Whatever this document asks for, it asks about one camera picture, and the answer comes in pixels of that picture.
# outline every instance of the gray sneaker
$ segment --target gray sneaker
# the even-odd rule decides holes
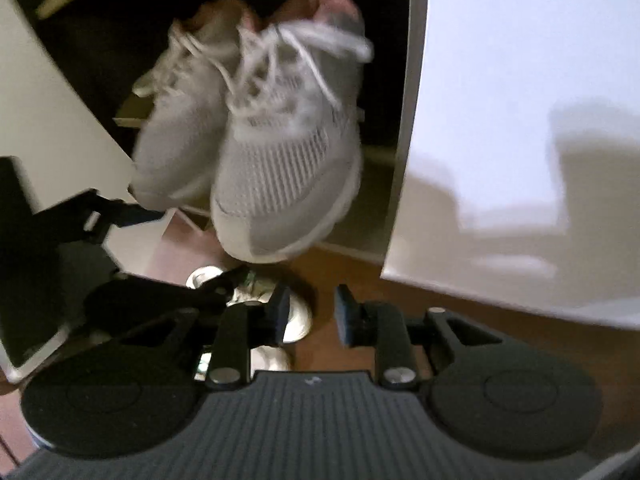
[[[311,19],[240,29],[242,63],[211,197],[218,239],[240,260],[302,253],[358,192],[356,99],[372,46],[352,1],[330,3],[320,0]]]
[[[132,193],[148,209],[208,203],[225,134],[225,95],[240,53],[241,0],[204,4],[191,20],[174,22],[169,48],[134,85],[155,95],[155,109],[133,154]]]

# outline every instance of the shoelace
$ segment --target shoelace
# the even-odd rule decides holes
[[[230,86],[227,105],[231,113],[244,118],[275,111],[273,107],[277,106],[278,101],[276,96],[282,90],[278,85],[278,78],[287,76],[287,72],[295,72],[300,61],[309,67],[322,94],[332,106],[337,109],[342,107],[340,99],[322,76],[309,48],[321,49],[335,57],[353,56],[359,62],[370,61],[372,57],[369,40],[322,23],[281,23],[271,25],[260,34],[241,29],[240,35],[244,45],[244,60],[235,83]],[[283,44],[295,49],[298,60],[283,62],[279,59],[278,49]],[[257,73],[265,62],[266,76],[260,78]],[[256,96],[250,94],[251,88],[258,89]]]
[[[193,66],[190,63],[192,57],[215,66],[222,74],[226,86],[230,88],[232,77],[220,59],[237,50],[238,48],[231,44],[217,48],[206,45],[193,34],[172,27],[169,32],[169,48],[158,58],[156,65],[136,81],[133,92],[139,97],[155,94],[159,98],[179,94],[180,92],[174,88],[175,84],[190,72]]]

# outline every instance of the black device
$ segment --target black device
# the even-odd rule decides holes
[[[122,273],[101,247],[104,235],[114,222],[153,217],[94,191],[23,213],[0,227],[3,286],[44,254],[54,272],[42,294],[56,295],[58,322],[81,317],[76,335],[98,329],[110,339],[33,375],[21,408],[40,450],[13,480],[577,480],[596,465],[583,451],[602,409],[593,380],[505,334],[437,306],[406,319],[341,285],[340,338],[375,348],[374,376],[258,372],[251,380],[250,349],[282,343],[286,287],[267,304],[226,306],[246,267],[195,290]],[[2,302],[0,328],[13,319],[8,305],[20,307]],[[5,347],[9,335],[0,332]],[[418,374],[414,345],[430,360],[429,380]],[[206,380],[195,381],[203,348]],[[596,478],[636,478],[637,468]]]

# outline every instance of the silver bolt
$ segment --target silver bolt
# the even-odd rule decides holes
[[[240,372],[235,368],[216,368],[209,372],[209,379],[216,384],[233,384],[240,380]]]
[[[385,379],[391,384],[407,384],[415,379],[415,372],[403,366],[385,370]]]

